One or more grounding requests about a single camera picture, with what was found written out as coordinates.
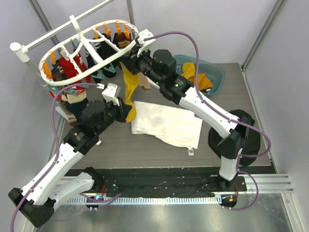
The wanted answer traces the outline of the yellow sock striped cuff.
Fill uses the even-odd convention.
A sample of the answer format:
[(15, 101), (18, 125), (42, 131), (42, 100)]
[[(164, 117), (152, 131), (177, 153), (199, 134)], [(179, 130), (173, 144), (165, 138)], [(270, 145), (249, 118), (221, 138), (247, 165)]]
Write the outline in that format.
[(192, 62), (184, 63), (182, 66), (182, 76), (189, 79), (195, 77), (195, 64)]

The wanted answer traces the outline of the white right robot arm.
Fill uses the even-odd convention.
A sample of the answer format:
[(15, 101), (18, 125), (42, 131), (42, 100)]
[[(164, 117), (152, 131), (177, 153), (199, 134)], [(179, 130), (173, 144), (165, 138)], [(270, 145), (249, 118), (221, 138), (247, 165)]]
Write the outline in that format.
[(140, 55), (131, 51), (120, 61), (131, 74), (144, 74), (164, 98), (192, 111), (220, 135), (217, 147), (221, 166), (218, 176), (207, 186), (210, 190), (232, 190), (236, 186), (240, 154), (249, 134), (249, 118), (238, 118), (207, 99), (192, 82), (176, 72), (176, 60), (168, 50), (157, 50), (152, 56), (149, 51)]

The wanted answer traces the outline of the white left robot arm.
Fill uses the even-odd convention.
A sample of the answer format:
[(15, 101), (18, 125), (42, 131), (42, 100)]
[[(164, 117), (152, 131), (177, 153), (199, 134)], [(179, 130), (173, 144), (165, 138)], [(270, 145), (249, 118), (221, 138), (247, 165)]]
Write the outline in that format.
[(93, 167), (57, 186), (60, 179), (99, 142), (99, 136), (115, 121), (124, 123), (132, 109), (120, 97), (112, 101), (91, 101), (82, 111), (80, 122), (65, 136), (59, 151), (27, 185), (13, 188), (8, 196), (31, 224), (39, 228), (67, 200), (90, 190), (99, 192), (104, 177)]

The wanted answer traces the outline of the beige striped long sock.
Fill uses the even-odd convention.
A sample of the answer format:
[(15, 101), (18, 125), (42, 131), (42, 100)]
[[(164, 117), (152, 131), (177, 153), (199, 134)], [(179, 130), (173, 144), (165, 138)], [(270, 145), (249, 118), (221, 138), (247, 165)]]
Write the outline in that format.
[(142, 73), (138, 74), (138, 81), (139, 81), (139, 86), (142, 89), (144, 89), (144, 90), (150, 90), (151, 89), (151, 85), (149, 84), (149, 81), (144, 74), (142, 74)]

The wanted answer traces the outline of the maroon tan striped sock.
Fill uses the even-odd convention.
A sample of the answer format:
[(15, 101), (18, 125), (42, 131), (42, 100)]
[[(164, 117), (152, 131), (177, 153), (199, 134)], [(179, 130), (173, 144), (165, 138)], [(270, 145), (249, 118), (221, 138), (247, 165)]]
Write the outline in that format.
[(129, 34), (129, 38), (122, 32), (120, 34), (115, 33), (112, 41), (119, 49), (124, 49), (127, 47), (131, 42), (131, 34)]

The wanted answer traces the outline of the black sock white stripes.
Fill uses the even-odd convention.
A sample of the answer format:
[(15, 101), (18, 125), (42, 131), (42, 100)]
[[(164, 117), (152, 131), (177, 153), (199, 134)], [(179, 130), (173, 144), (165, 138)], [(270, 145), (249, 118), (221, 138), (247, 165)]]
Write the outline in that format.
[[(115, 54), (115, 50), (109, 46), (106, 42), (98, 42), (95, 43), (95, 49), (97, 54), (100, 56), (102, 60), (109, 58), (110, 56)], [(86, 60), (88, 64), (88, 68), (92, 68), (96, 65), (95, 61), (93, 60), (92, 56), (89, 54), (87, 50), (85, 50)], [(118, 61), (112, 61), (108, 63), (106, 66), (103, 66), (99, 70), (91, 73), (91, 76), (95, 83), (100, 83), (105, 77), (106, 78), (113, 78), (116, 76), (116, 67), (118, 65)]]

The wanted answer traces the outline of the white folded towel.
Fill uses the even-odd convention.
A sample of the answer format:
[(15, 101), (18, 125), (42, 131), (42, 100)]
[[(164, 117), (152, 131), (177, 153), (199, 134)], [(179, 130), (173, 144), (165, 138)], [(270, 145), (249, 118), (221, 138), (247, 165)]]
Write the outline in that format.
[(202, 119), (189, 110), (135, 101), (137, 115), (131, 122), (133, 134), (147, 134), (161, 141), (188, 149), (197, 149)]

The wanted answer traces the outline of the teal plastic basin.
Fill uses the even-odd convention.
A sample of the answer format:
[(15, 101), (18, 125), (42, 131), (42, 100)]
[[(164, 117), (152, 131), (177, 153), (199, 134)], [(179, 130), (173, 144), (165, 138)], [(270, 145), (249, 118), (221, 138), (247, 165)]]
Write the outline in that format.
[[(192, 62), (196, 65), (197, 62), (196, 58), (185, 55), (174, 55), (173, 58), (177, 63), (176, 72), (178, 74), (182, 74), (182, 66), (184, 63)], [(205, 96), (209, 98), (220, 92), (225, 81), (225, 71), (221, 66), (204, 60), (199, 60), (198, 73), (205, 73), (213, 84), (210, 93), (203, 92)]]

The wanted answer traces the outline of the white drying rack stand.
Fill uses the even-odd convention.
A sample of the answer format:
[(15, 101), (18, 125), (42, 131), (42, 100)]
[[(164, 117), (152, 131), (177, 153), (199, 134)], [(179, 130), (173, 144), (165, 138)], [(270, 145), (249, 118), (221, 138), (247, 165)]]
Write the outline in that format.
[[(57, 35), (65, 30), (66, 28), (70, 27), (72, 25), (71, 21), (58, 26), (57, 28), (53, 29), (44, 13), (44, 10), (41, 8), (38, 0), (28, 0), (30, 6), (32, 7), (34, 13), (36, 14), (37, 18), (43, 25), (43, 27), (46, 30), (46, 33), (42, 35), (40, 38), (36, 39), (35, 41), (31, 42), (28, 45), (21, 45), (19, 43), (11, 43), (10, 49), (15, 52), (15, 54), (18, 56), (18, 58), (32, 70), (35, 77), (39, 80), (40, 84), (46, 88), (47, 90), (47, 84), (42, 79), (41, 73), (39, 69), (32, 63), (29, 56), (27, 55), (27, 52), (29, 50), (37, 47), (38, 45), (42, 44), (43, 42), (47, 40), (51, 40), (53, 45), (57, 45), (60, 43), (59, 39), (57, 38)], [(77, 21), (83, 20), (84, 18), (88, 17), (89, 15), (93, 14), (94, 12), (100, 10), (101, 8), (105, 7), (106, 5), (110, 4), (111, 2), (114, 2), (114, 0), (102, 0), (101, 2), (97, 3), (95, 6), (91, 7), (90, 9), (84, 10), (79, 15), (76, 15), (75, 18)], [(131, 24), (134, 24), (134, 15), (133, 15), (133, 7), (132, 7), (132, 1), (131, 0), (125, 0), (125, 3), (117, 3), (117, 6), (125, 6), (125, 11), (128, 14), (128, 22)], [(64, 107), (57, 102), (56, 111), (61, 115), (61, 117), (64, 118), (64, 120), (68, 121), (68, 113), (64, 109)]]

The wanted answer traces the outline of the black crumpled cloth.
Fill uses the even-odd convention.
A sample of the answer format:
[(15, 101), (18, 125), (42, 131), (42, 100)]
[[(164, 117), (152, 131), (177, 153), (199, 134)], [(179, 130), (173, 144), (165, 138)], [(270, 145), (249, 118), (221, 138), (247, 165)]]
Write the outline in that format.
[[(240, 109), (231, 110), (230, 113), (237, 116), (238, 118), (246, 116), (250, 120), (249, 124), (251, 126), (255, 124), (255, 120), (252, 118), (252, 116), (243, 110)], [(208, 144), (209, 147), (212, 149), (212, 151), (219, 158), (221, 158), (221, 153), (218, 151), (217, 145), (221, 140), (222, 137), (218, 134), (218, 132), (215, 129), (211, 128), (209, 130), (208, 135)], [(250, 156), (257, 155), (259, 153), (260, 147), (261, 147), (261, 135), (258, 132), (250, 129), (248, 133), (248, 138), (245, 142), (242, 152)], [(240, 165), (247, 167), (251, 165), (255, 160), (256, 158), (242, 157), (240, 159)]]

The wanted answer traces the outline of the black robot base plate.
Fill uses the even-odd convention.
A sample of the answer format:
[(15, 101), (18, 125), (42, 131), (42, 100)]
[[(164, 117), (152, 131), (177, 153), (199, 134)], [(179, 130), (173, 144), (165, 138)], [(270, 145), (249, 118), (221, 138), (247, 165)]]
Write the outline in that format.
[(97, 178), (90, 193), (123, 198), (200, 198), (215, 193), (237, 195), (249, 190), (252, 180), (238, 174), (232, 181), (224, 181), (217, 167), (171, 168), (86, 168)]

